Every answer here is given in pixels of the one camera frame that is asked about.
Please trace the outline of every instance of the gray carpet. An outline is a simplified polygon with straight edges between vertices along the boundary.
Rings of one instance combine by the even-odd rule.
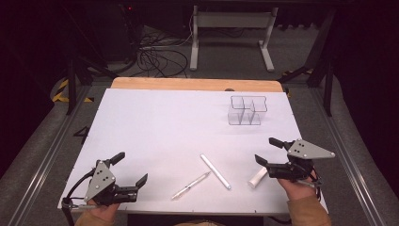
[[[257,46],[258,37],[262,35],[262,30],[245,31],[239,39],[229,38],[217,32],[202,35],[199,40],[198,69],[195,72],[185,70],[186,76],[210,79],[276,80],[283,72],[293,71],[303,66],[317,30],[315,28],[290,28],[286,31],[275,29],[268,48],[276,68],[274,73],[266,71]],[[186,43],[182,46],[171,47],[171,49],[183,53],[189,59],[190,47],[190,43]],[[184,63],[184,59],[180,56],[172,53],[164,53],[164,55],[172,57],[176,62]],[[164,72],[173,73],[179,69],[178,65],[170,63]],[[135,65],[121,76],[129,76],[137,72],[139,68]],[[159,76],[159,73],[150,72],[149,76]],[[338,152],[333,135],[326,124],[325,113],[320,110],[314,98],[314,93],[322,92],[323,86],[318,89],[308,89],[304,83],[307,78],[308,75],[301,75],[283,85],[291,91],[289,100],[301,135],[307,141],[332,152]],[[82,148],[82,138],[74,137],[73,134],[91,125],[104,91],[109,88],[111,82],[111,79],[107,77],[95,77],[87,95],[87,97],[94,97],[94,102],[80,105],[73,118],[69,118],[71,124],[65,131],[65,139],[59,143],[54,143],[54,140],[59,136],[58,131],[68,118],[65,116],[68,104],[56,103],[0,181],[1,225],[7,225],[11,219],[14,223],[18,222],[17,225],[67,225],[62,212],[56,207],[74,161]],[[361,140],[343,101],[340,84],[336,80],[334,80],[331,110],[333,117],[329,120],[333,121],[341,135],[345,151],[359,168],[370,190],[375,208],[387,225],[399,225],[399,201],[375,166]],[[48,166],[48,174],[41,180],[43,184],[39,186],[39,191],[36,195],[23,199],[30,182],[40,168],[41,161],[49,150],[54,149],[55,145],[59,149],[54,162]],[[348,171],[342,161],[340,157],[316,161],[316,168],[325,181],[323,193],[333,225],[373,225],[364,212],[354,189],[354,182],[348,177]],[[24,215],[18,212],[19,215],[13,217],[20,201],[25,201],[21,205],[26,208]],[[26,201],[31,201],[32,204],[25,206]],[[126,215],[119,214],[115,225],[126,225],[126,222]],[[278,225],[269,218],[266,218],[264,222],[264,225]]]

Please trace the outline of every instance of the white table surface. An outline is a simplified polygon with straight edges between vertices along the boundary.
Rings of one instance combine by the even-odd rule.
[[[232,95],[265,96],[267,113],[262,124],[229,125]],[[116,184],[134,186],[146,173],[148,181],[138,191],[137,202],[123,203],[120,211],[288,214],[286,194],[276,179],[266,175],[255,189],[247,185],[262,168],[255,162],[254,154],[270,163],[288,160],[285,150],[268,143],[270,137],[282,141],[301,138],[283,92],[108,89],[62,197],[95,167],[96,160],[125,152],[125,158],[110,168],[117,178]],[[231,190],[211,173],[179,200],[172,201],[172,195],[209,171],[200,158],[202,153],[231,184]],[[84,197],[88,181],[72,195]]]

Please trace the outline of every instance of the metal rail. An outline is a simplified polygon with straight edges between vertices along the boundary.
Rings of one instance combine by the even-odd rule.
[[[36,171],[28,189],[24,193],[23,198],[21,199],[20,204],[18,205],[17,209],[15,210],[11,220],[8,223],[8,226],[19,226],[23,225],[26,216],[28,215],[30,208],[32,207],[35,199],[38,197],[41,187],[43,186],[47,175],[50,172],[51,167],[53,166],[56,156],[59,153],[59,150],[62,146],[64,141],[65,135],[70,128],[72,121],[76,115],[76,112],[79,110],[80,105],[84,102],[90,87],[84,86],[78,95],[78,103],[71,114],[65,117],[64,121],[62,122],[58,133],[56,134],[56,138],[53,141],[50,149],[48,150],[47,154],[44,156],[43,161],[41,162],[38,170]]]
[[[346,150],[333,118],[329,117],[326,114],[325,109],[323,108],[323,97],[320,93],[320,90],[310,89],[310,91],[313,100],[317,103],[317,107],[323,115],[323,119],[326,125],[328,126],[329,132],[331,133],[333,138],[333,143],[337,149],[336,154],[341,159],[343,168],[345,169],[346,174],[349,177],[349,181],[352,184],[356,195],[358,196],[361,207],[363,208],[363,211],[367,219],[369,220],[370,225],[387,225],[381,215],[376,210],[373,197],[370,194],[370,190],[364,182],[363,176],[361,175],[358,166],[356,165],[349,152]]]

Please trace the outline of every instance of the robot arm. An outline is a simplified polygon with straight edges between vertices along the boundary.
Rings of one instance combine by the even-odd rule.
[[[125,153],[118,153],[111,159],[97,160],[96,168],[84,175],[77,183],[73,186],[67,197],[62,199],[62,211],[64,212],[67,221],[70,226],[74,225],[71,210],[73,208],[92,208],[96,206],[92,205],[74,205],[72,202],[71,195],[73,191],[87,178],[92,177],[88,185],[88,191],[83,200],[85,202],[94,200],[97,205],[111,205],[114,203],[123,202],[136,202],[137,192],[147,182],[148,174],[145,174],[140,180],[136,182],[135,186],[118,186],[115,184],[116,177],[109,170],[111,165],[117,164],[123,159]]]
[[[271,164],[267,160],[255,154],[255,160],[258,164],[267,168],[271,178],[286,179],[291,182],[299,182],[306,186],[318,187],[322,184],[321,178],[313,177],[314,171],[313,159],[335,157],[335,153],[322,149],[306,140],[298,139],[292,142],[280,141],[270,138],[269,143],[287,151],[288,162],[285,164]],[[305,180],[311,177],[311,183]]]

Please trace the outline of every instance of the person's hand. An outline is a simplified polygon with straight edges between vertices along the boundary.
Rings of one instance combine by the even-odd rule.
[[[300,183],[292,183],[285,179],[278,179],[278,181],[282,188],[284,188],[288,200],[290,201],[300,200],[309,196],[316,196],[316,189],[313,187],[305,186]]]
[[[93,200],[89,200],[88,204],[95,205],[96,202]],[[109,206],[100,205],[97,208],[89,209],[91,215],[100,218],[102,220],[108,222],[114,222],[115,215],[117,214],[117,210],[120,207],[120,203],[118,204],[111,204]]]

